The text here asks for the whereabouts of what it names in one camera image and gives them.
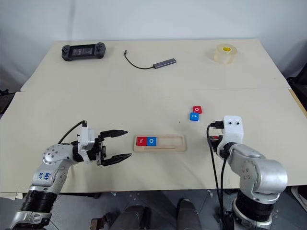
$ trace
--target white table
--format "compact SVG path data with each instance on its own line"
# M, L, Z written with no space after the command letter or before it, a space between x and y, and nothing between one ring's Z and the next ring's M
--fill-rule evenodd
M209 55L224 42L239 51L226 66ZM133 152L137 134L185 135L188 150L133 152L108 167L79 163L70 169L62 192L214 188L205 129L224 115L242 116L244 143L280 161L289 185L307 184L301 176L307 173L307 120L258 40L105 42L103 59L72 62L61 59L63 44L50 49L0 120L1 192L26 192L43 151L83 119L97 134L129 131L106 139L108 156ZM125 49L139 66L169 58L177 63L136 69L123 57ZM203 108L199 122L189 121L194 105ZM215 160L219 172L222 160ZM227 167L224 186L238 184Z

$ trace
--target black chair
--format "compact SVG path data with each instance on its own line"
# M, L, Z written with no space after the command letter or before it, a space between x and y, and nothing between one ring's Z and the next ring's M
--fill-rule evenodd
M0 115L4 114L6 109L9 107L11 101L13 100L15 93L9 93L9 90L0 90Z
M294 93L307 110L307 63L295 78L287 78L287 82L291 86Z

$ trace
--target red block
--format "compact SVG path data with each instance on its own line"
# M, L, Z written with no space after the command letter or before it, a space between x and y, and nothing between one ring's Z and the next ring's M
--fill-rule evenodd
M147 137L137 137L136 138L137 146L146 146L147 145Z
M202 113L201 106L193 106L193 112L197 114L201 114Z

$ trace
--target person's leg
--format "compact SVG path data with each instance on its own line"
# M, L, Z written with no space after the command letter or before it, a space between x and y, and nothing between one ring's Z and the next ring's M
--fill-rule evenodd
M194 205L182 200L177 217L177 230L201 230L201 222Z
M142 206L130 206L117 217L110 230L139 229L144 213Z

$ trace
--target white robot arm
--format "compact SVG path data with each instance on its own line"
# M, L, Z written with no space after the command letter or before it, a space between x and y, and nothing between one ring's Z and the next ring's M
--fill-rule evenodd
M235 229L270 229L273 204L287 186L286 170L279 162L242 144L241 117L225 116L211 126L221 128L223 135L210 137L210 146L218 156L227 158L232 171L240 176L240 190L232 209Z
M71 144L62 144L64 138L78 125L82 125L78 140ZM106 147L102 142L107 137L118 137L128 133L124 130L101 132L95 138L94 130L81 121L71 128L56 145L43 153L43 163L33 176L33 183L25 201L15 214L10 229L44 229L51 219L51 209L57 195L66 181L68 169L79 162L96 161L97 165L108 166L119 163L131 156L131 153L106 158Z

